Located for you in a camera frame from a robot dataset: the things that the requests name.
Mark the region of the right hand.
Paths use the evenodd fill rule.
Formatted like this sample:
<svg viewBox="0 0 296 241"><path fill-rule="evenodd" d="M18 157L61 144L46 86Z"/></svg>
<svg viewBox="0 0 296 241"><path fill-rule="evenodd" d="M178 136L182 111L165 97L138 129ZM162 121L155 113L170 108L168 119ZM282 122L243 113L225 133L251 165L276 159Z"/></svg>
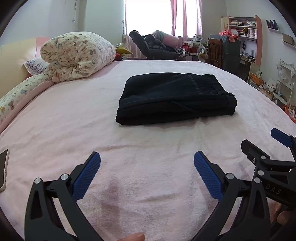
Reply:
<svg viewBox="0 0 296 241"><path fill-rule="evenodd" d="M270 198L267 198L269 209L269 222L279 223L282 226L288 226L295 228L295 206L291 208L284 208L284 205L276 202Z"/></svg>

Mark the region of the left hand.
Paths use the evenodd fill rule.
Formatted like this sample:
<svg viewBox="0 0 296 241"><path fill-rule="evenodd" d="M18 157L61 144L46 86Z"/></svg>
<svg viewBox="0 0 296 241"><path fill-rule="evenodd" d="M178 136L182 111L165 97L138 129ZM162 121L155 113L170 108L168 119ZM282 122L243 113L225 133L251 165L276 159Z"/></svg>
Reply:
<svg viewBox="0 0 296 241"><path fill-rule="evenodd" d="M118 241L145 241L145 234L143 232L134 233L133 235L121 238Z"/></svg>

